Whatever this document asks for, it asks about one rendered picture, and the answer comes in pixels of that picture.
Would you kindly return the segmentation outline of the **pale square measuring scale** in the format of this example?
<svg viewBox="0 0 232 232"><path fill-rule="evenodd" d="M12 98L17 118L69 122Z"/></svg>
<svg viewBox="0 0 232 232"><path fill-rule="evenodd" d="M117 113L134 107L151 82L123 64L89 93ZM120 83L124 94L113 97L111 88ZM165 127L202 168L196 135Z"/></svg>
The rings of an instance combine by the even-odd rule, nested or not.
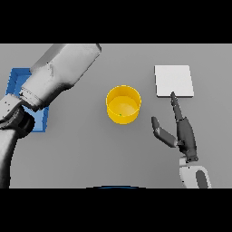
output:
<svg viewBox="0 0 232 232"><path fill-rule="evenodd" d="M168 98L172 92L182 98L194 96L188 65L155 65L154 75L158 97Z"/></svg>

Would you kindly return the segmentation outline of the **blue tray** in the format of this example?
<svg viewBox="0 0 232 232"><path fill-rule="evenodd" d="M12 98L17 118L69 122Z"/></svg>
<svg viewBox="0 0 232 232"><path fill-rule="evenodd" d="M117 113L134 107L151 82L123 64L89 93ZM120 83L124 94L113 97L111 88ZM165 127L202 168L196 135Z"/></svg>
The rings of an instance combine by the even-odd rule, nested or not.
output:
<svg viewBox="0 0 232 232"><path fill-rule="evenodd" d="M9 74L5 93L12 93L15 96L19 96L22 85L27 81L30 76L31 72L29 68L13 68ZM34 112L24 106L24 110L34 117L35 124L33 132L45 132L47 128L49 108L45 107L40 111Z"/></svg>

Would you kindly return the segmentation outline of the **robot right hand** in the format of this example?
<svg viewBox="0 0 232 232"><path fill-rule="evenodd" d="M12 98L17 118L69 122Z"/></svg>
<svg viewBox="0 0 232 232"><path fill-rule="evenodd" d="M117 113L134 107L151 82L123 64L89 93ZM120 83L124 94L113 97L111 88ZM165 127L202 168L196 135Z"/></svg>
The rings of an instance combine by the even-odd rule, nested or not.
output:
<svg viewBox="0 0 232 232"><path fill-rule="evenodd" d="M185 155L187 162L198 161L197 143L189 119L182 115L175 92L170 94L170 98L177 125L177 136L164 130L160 126L158 119L154 116L151 117L153 134L158 140L162 141L170 148L179 148L179 151Z"/></svg>

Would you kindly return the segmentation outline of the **yellow bowl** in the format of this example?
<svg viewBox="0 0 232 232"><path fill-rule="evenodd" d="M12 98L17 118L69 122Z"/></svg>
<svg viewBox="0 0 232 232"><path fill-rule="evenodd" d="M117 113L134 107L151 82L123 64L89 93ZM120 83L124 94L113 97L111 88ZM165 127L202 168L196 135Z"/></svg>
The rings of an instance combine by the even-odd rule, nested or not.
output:
<svg viewBox="0 0 232 232"><path fill-rule="evenodd" d="M107 114L114 123L126 125L137 119L141 97L139 92L129 85L119 85L108 92L105 105Z"/></svg>

